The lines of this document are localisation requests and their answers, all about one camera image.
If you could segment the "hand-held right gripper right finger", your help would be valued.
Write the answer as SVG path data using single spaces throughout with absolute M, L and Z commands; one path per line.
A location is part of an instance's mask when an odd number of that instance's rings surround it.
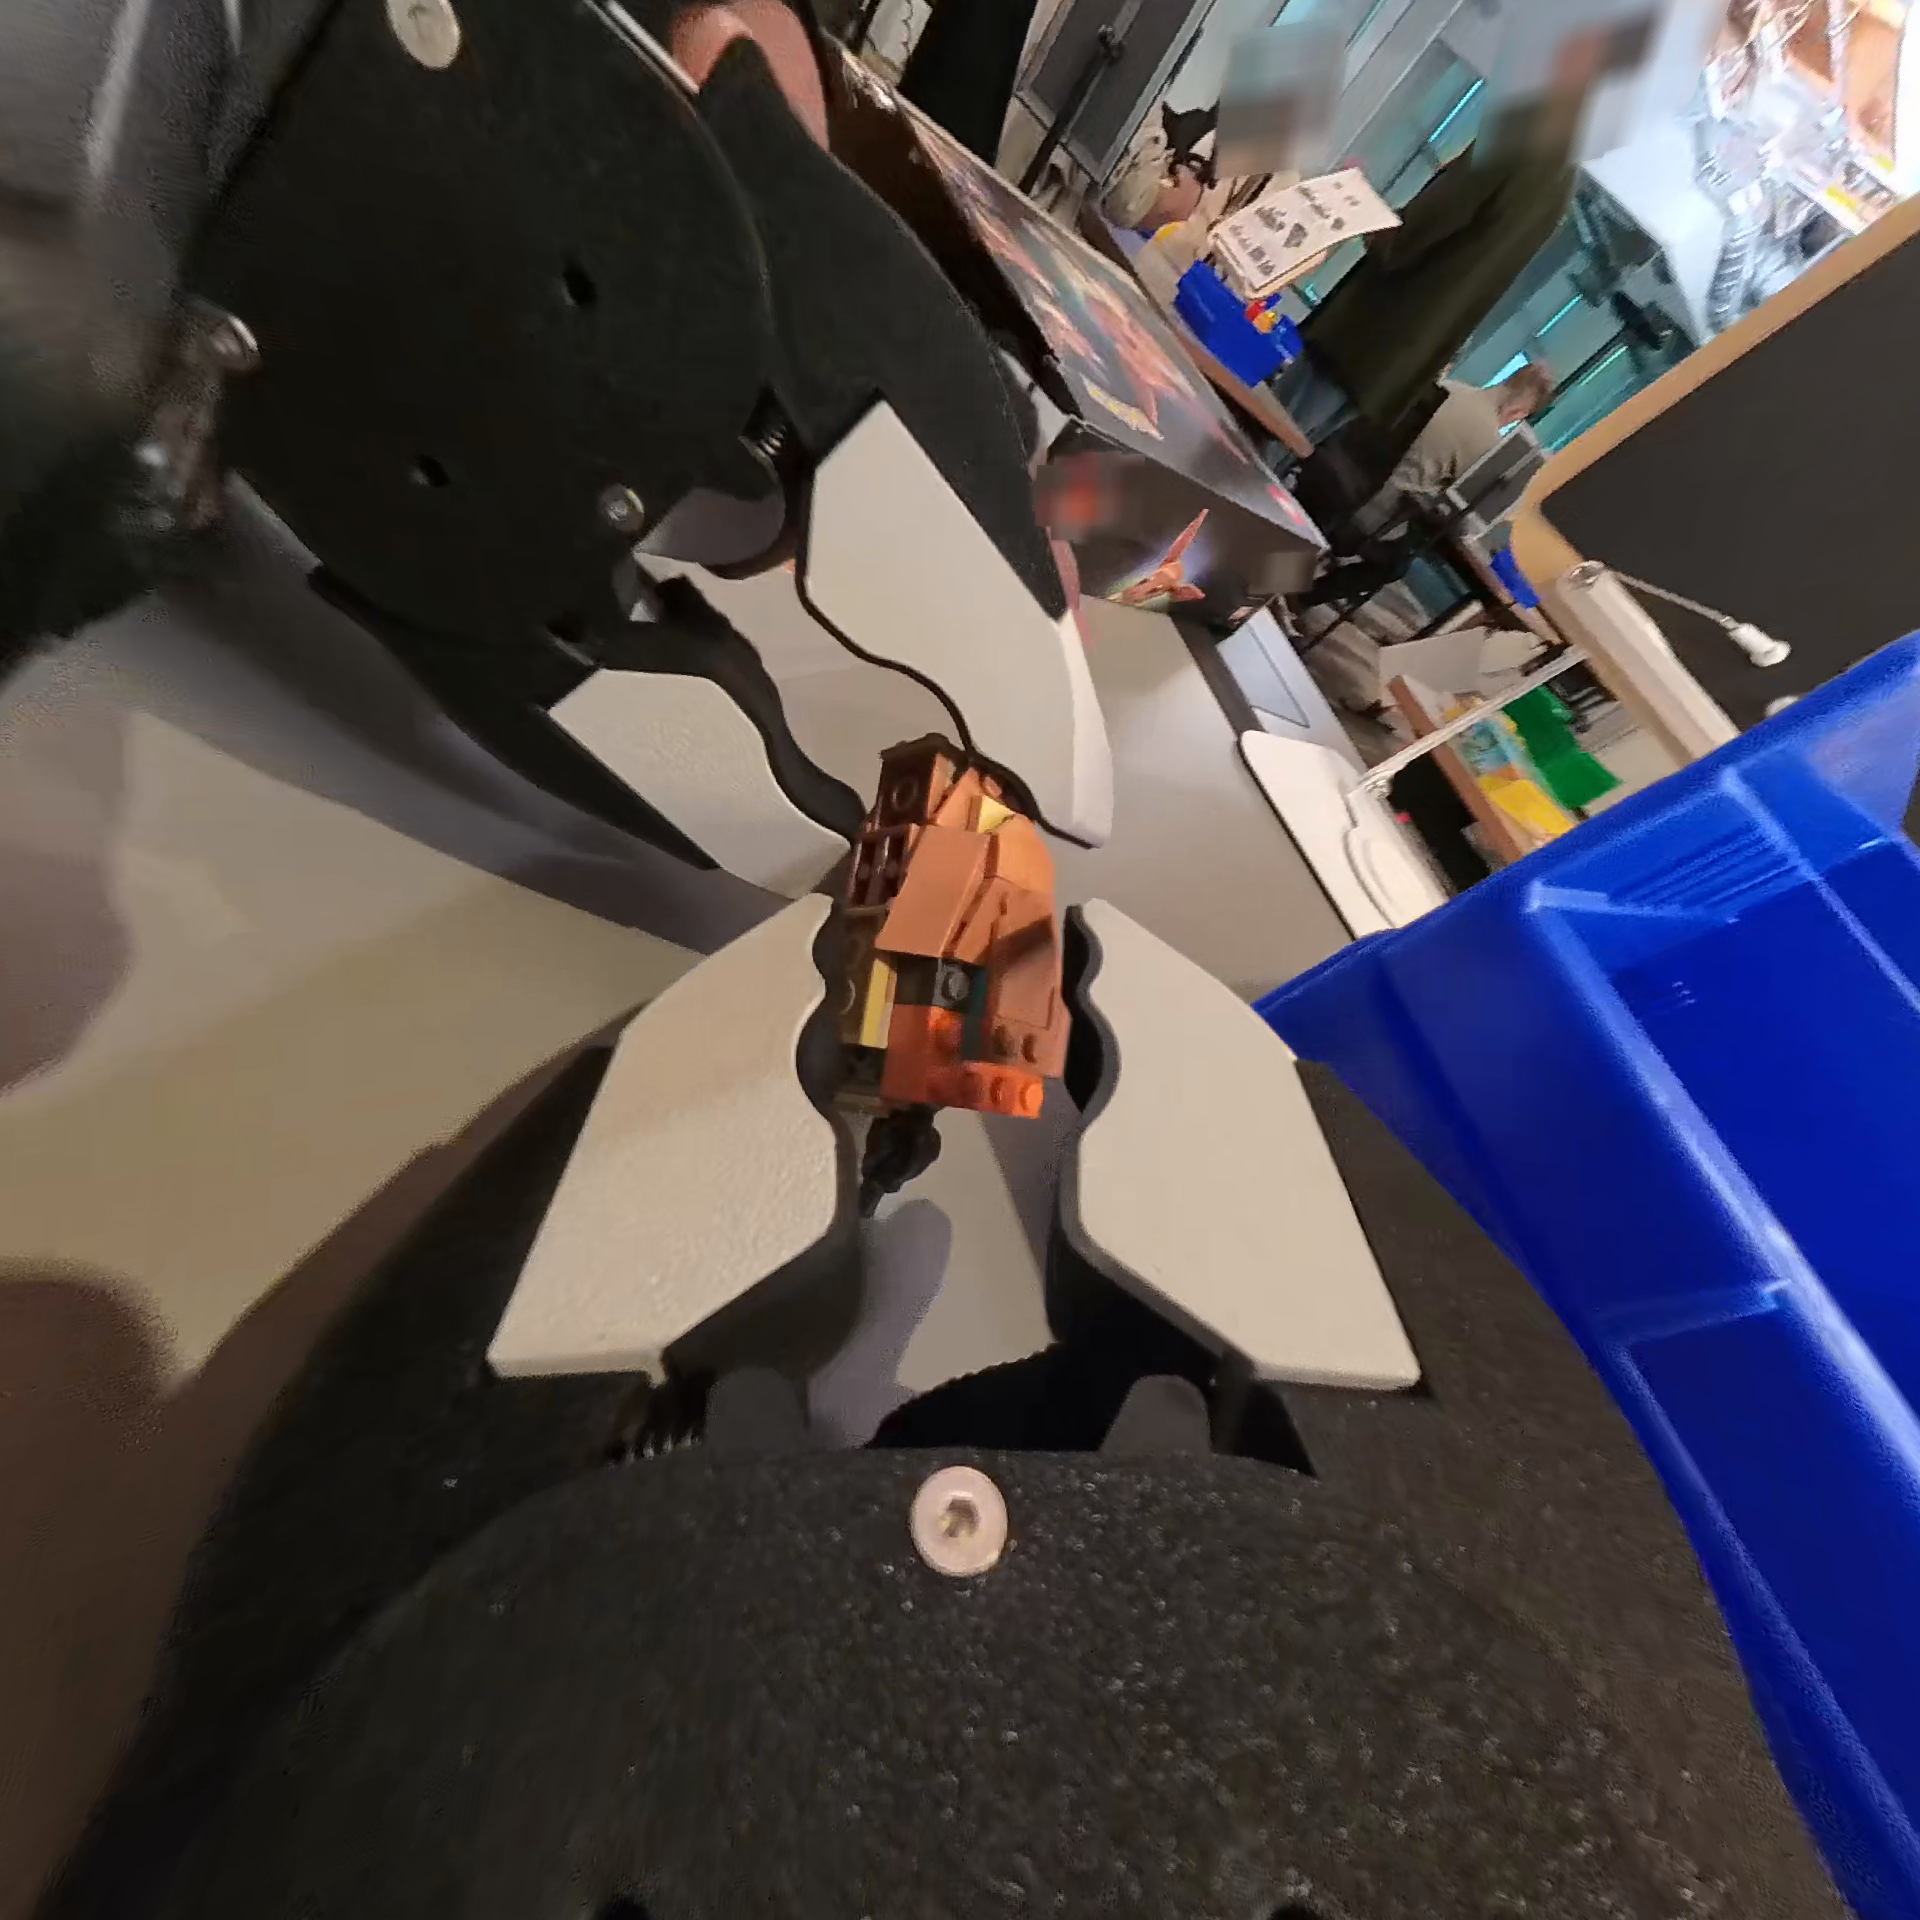
M 1112 900 L 1064 916 L 1064 1245 L 1256 1380 L 1407 1391 L 1420 1362 L 1295 1051 Z

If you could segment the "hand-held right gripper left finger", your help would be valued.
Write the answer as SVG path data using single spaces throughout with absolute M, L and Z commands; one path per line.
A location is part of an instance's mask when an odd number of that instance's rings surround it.
M 829 916 L 803 895 L 616 1030 L 488 1349 L 496 1379 L 664 1379 L 853 1222 L 848 1126 L 803 1064 Z

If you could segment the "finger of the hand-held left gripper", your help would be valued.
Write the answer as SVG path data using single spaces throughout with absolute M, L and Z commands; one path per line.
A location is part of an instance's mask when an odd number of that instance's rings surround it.
M 812 891 L 848 851 L 862 795 L 798 741 L 782 686 L 690 579 L 645 587 L 548 718 L 714 869 Z
M 885 401 L 812 471 L 798 579 L 847 650 L 946 705 L 1049 833 L 1112 838 L 1114 747 L 1074 613 L 1042 606 Z

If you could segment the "orange toy brick model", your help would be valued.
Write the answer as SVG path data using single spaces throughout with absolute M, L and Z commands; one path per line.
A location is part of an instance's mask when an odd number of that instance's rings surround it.
M 940 1157 L 940 1114 L 1034 1121 L 1064 1075 L 1056 863 L 1013 789 L 940 733 L 885 752 L 843 888 L 840 1108 L 858 1212 Z

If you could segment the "blue plastic bin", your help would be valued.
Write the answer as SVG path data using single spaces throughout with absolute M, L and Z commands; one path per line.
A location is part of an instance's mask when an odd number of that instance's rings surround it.
M 1256 999 L 1635 1430 L 1859 1915 L 1917 1915 L 1917 635 Z

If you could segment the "person's left hand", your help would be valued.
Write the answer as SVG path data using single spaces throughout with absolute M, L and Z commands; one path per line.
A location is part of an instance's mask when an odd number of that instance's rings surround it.
M 731 42 L 759 46 L 783 103 L 806 132 L 829 145 L 829 93 L 812 31 L 788 3 L 686 3 L 671 24 L 671 56 L 695 87 L 708 81 Z

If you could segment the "printed cardboard toy box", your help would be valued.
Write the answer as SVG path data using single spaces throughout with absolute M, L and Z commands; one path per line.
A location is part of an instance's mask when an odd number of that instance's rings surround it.
M 927 246 L 1039 410 L 1039 514 L 1078 585 L 1228 633 L 1312 585 L 1318 524 L 1133 275 L 843 56 L 835 150 Z

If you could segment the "white tablet holder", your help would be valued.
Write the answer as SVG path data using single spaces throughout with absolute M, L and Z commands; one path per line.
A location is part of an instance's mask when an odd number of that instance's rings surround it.
M 1369 766 L 1343 793 L 1348 814 L 1347 858 L 1371 906 L 1390 926 L 1406 926 L 1457 895 L 1425 836 L 1407 830 L 1390 806 L 1390 783 L 1433 752 L 1431 741 L 1407 743 Z

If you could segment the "small blue parts tray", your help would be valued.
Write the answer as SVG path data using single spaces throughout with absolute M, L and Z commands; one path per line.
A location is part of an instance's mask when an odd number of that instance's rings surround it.
M 1177 315 L 1246 384 L 1263 384 L 1303 354 L 1300 325 L 1279 312 L 1278 298 L 1247 301 L 1207 256 L 1177 282 Z

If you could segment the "white instruction sheet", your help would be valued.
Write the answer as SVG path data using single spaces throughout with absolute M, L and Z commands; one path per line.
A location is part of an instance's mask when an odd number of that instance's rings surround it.
M 1240 301 L 1266 301 L 1295 283 L 1330 251 L 1398 227 L 1387 204 L 1360 165 L 1272 187 L 1260 200 L 1225 214 L 1212 227 L 1212 272 Z

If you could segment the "black divider panel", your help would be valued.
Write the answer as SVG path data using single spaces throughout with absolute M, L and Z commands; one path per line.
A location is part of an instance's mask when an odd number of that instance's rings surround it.
M 1917 203 L 1560 448 L 1512 547 L 1671 763 L 1917 630 Z

